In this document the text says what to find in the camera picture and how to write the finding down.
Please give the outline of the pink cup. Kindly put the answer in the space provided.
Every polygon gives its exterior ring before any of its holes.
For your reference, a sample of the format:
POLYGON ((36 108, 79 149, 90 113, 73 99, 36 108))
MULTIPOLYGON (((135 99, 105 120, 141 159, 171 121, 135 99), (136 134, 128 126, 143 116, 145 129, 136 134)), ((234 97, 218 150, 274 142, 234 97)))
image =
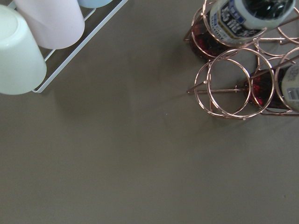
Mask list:
POLYGON ((37 44, 46 49, 64 49, 75 44, 85 29, 76 0, 15 0, 37 44))

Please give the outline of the tea bottle white cap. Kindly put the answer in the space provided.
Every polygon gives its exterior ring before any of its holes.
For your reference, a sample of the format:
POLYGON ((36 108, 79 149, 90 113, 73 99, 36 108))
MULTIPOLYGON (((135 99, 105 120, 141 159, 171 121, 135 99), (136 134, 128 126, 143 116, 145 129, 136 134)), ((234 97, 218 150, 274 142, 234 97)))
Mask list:
POLYGON ((294 0, 206 0, 193 22, 190 45, 205 59, 251 45, 281 25, 295 4, 294 0))

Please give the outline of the white cup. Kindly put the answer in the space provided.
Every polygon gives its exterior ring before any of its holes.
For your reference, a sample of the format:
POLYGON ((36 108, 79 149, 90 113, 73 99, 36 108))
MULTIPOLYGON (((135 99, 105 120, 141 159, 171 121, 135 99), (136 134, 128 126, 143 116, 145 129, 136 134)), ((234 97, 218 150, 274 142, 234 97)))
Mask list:
POLYGON ((45 79, 46 63, 25 21, 15 10, 0 6, 0 92, 19 95, 45 79))

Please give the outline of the blue cup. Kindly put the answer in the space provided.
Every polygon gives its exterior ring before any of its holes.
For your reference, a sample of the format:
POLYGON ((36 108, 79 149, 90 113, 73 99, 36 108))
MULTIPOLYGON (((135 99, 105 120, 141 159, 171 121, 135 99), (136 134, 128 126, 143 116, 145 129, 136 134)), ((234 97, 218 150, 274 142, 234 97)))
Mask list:
POLYGON ((78 0, 78 4, 85 8, 99 8, 106 6, 112 0, 78 0))

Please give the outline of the copper wire bottle basket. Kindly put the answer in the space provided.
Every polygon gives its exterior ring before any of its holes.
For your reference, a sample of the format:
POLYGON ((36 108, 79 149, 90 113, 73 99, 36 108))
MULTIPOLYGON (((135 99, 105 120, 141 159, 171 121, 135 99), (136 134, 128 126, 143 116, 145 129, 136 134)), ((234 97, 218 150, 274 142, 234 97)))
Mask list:
MULTIPOLYGON (((202 14, 197 10, 191 23, 202 14)), ((248 119, 258 114, 298 116, 292 109, 273 109, 268 105, 273 92, 263 107, 249 102, 252 81, 269 72, 277 86, 278 70, 299 63, 299 10, 296 7, 278 27, 267 31, 251 45, 231 48, 206 63, 198 71, 194 85, 187 92, 194 94, 200 107, 208 114, 226 119, 248 119)), ((190 42, 191 28, 185 36, 190 42)))

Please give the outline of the white cup rack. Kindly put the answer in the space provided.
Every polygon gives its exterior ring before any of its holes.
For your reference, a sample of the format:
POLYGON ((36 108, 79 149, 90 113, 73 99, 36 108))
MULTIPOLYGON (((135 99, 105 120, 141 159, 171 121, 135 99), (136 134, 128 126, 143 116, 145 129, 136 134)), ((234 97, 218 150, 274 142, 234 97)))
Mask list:
POLYGON ((39 86, 33 89, 33 92, 42 93, 80 50, 90 42, 126 3, 126 0, 113 0, 103 7, 93 9, 81 8, 85 20, 85 30, 82 37, 75 44, 65 49, 40 48, 47 65, 47 73, 45 79, 39 86))

